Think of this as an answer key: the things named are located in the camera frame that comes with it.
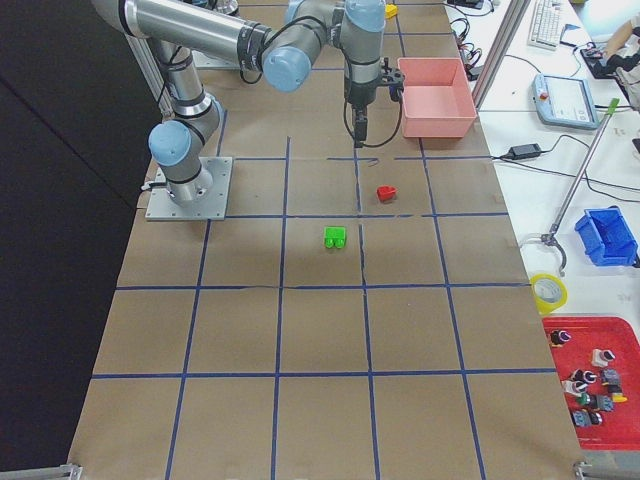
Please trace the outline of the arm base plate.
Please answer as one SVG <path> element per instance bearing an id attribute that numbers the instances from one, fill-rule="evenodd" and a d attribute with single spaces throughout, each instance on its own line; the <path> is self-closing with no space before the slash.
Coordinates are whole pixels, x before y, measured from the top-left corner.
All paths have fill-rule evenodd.
<path id="1" fill-rule="evenodd" d="M 201 157 L 201 171 L 191 182 L 178 184 L 166 179 L 160 167 L 149 192 L 145 217 L 149 221 L 223 221 L 234 159 Z"/>

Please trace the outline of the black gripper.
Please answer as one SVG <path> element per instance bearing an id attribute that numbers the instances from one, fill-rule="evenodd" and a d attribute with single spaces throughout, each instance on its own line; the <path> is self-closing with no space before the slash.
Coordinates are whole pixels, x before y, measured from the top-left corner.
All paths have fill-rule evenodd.
<path id="1" fill-rule="evenodd" d="M 376 98 L 376 81 L 366 83 L 345 80 L 345 100 L 351 106 L 354 141 L 365 141 L 368 130 L 368 106 Z"/>

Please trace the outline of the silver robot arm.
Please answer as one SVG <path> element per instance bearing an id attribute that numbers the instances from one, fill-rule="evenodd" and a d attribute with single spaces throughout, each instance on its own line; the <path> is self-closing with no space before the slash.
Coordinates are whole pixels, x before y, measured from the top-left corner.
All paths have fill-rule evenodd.
<path id="1" fill-rule="evenodd" d="M 93 7 L 114 29 L 145 40 L 162 75 L 174 117 L 151 131 L 149 147 L 172 202 L 200 201 L 214 181 L 199 153 L 218 128 L 222 109 L 200 81 L 194 51 L 259 72 L 273 88 L 293 92 L 324 46 L 340 50 L 351 136 L 355 147 L 364 146 L 367 108 L 382 83 L 385 2 L 292 1 L 279 30 L 185 1 L 96 1 Z"/>

